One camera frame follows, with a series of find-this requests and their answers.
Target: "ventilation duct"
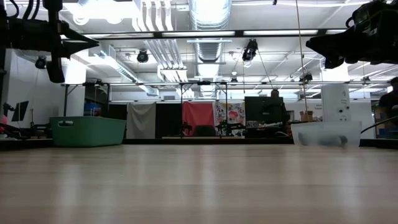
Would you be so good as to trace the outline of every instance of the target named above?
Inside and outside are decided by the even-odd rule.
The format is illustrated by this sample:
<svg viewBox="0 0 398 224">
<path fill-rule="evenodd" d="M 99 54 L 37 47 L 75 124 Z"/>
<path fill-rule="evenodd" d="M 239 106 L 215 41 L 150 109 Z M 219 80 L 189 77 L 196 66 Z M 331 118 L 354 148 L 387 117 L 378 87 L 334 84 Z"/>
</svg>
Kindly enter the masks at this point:
<svg viewBox="0 0 398 224">
<path fill-rule="evenodd" d="M 190 17 L 193 30 L 223 30 L 226 29 L 231 14 L 231 0 L 190 0 Z M 198 63 L 198 73 L 203 78 L 213 78 L 218 74 L 220 66 L 211 64 L 221 62 L 222 43 L 197 43 L 195 45 Z M 213 93 L 202 90 L 203 96 L 211 96 Z"/>
</svg>

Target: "ceiling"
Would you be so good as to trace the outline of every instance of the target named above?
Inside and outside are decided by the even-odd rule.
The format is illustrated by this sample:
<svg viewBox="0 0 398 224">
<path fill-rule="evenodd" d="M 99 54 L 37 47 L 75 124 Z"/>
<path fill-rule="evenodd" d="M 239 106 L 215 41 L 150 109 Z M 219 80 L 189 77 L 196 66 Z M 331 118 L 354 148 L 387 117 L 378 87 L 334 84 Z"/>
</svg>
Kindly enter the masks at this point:
<svg viewBox="0 0 398 224">
<path fill-rule="evenodd" d="M 272 2 L 272 0 L 263 0 L 262 2 Z M 364 0 L 351 0 L 352 2 L 363 2 Z M 26 1 L 17 1 L 22 4 L 21 13 L 24 12 L 23 3 Z M 233 3 L 252 2 L 252 0 L 235 1 Z M 321 1 L 321 0 L 299 0 L 300 4 L 334 4 L 343 3 L 342 0 Z M 190 15 L 189 11 L 179 10 L 187 7 L 187 0 L 173 0 L 172 4 L 172 22 L 175 30 L 190 30 Z M 351 17 L 353 11 L 359 6 L 344 6 L 344 7 L 299 7 L 300 27 L 302 29 L 319 29 L 319 28 L 337 28 L 345 27 L 347 18 Z M 12 5 L 7 5 L 7 13 L 13 14 L 14 8 Z M 40 10 L 39 19 L 46 19 L 45 9 Z M 131 25 L 131 19 L 123 19 L 119 24 L 112 25 L 105 19 L 90 19 L 90 21 L 78 26 L 73 22 L 73 15 L 64 7 L 61 12 L 61 19 L 67 21 L 71 27 L 82 33 L 98 33 L 98 32 L 134 32 Z M 295 6 L 285 6 L 282 4 L 261 5 L 261 6 L 232 6 L 231 17 L 228 24 L 228 29 L 298 29 L 297 9 Z M 302 49 L 300 49 L 300 39 L 297 37 L 270 37 L 258 38 L 257 43 L 261 53 L 260 57 L 255 57 L 249 68 L 244 68 L 240 58 L 243 47 L 248 42 L 247 38 L 231 39 L 231 43 L 224 44 L 223 62 L 220 66 L 218 80 L 229 80 L 232 71 L 236 71 L 239 77 L 238 80 L 258 82 L 261 80 L 267 81 L 264 66 L 267 72 L 271 75 L 270 78 L 275 81 L 290 81 L 292 78 L 298 78 L 302 72 L 297 70 L 302 66 L 301 54 L 302 50 L 305 58 L 303 63 L 307 65 L 307 71 L 311 72 L 314 80 L 319 79 L 320 61 L 314 58 L 321 58 L 311 49 L 305 47 L 308 37 L 303 37 L 301 40 Z M 136 56 L 139 49 L 144 49 L 145 45 L 142 40 L 112 40 L 102 41 L 103 45 L 112 45 L 117 51 L 117 58 L 133 72 L 135 72 L 140 79 L 140 82 L 159 82 L 157 76 L 157 62 L 149 55 L 150 59 L 147 63 L 138 63 Z M 193 44 L 188 44 L 186 39 L 177 39 L 178 49 L 181 53 L 184 65 L 187 67 L 187 77 L 194 79 L 197 77 L 197 70 L 195 65 L 195 51 Z M 85 59 L 90 65 L 88 69 L 88 77 L 102 78 L 103 80 L 118 81 L 121 75 L 108 65 L 103 65 L 98 58 L 88 57 Z M 360 78 L 365 74 L 380 70 L 380 72 L 394 68 L 389 64 L 367 65 L 359 62 L 349 66 L 349 75 L 352 79 Z M 391 70 L 374 80 L 389 80 L 397 75 L 398 70 Z M 245 86 L 245 88 L 254 88 L 255 86 Z M 386 85 L 375 86 L 377 88 L 387 87 Z M 130 91 L 142 91 L 139 88 L 127 88 Z"/>
</svg>

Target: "wooden table surface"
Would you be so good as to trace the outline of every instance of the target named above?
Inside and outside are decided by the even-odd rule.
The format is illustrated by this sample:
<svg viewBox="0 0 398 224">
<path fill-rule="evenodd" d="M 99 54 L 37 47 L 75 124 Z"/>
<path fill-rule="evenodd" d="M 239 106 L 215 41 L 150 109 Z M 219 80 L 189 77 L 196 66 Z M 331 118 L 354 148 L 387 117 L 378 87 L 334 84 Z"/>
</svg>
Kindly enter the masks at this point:
<svg viewBox="0 0 398 224">
<path fill-rule="evenodd" d="M 124 145 L 1 152 L 0 223 L 398 223 L 398 151 Z"/>
</svg>

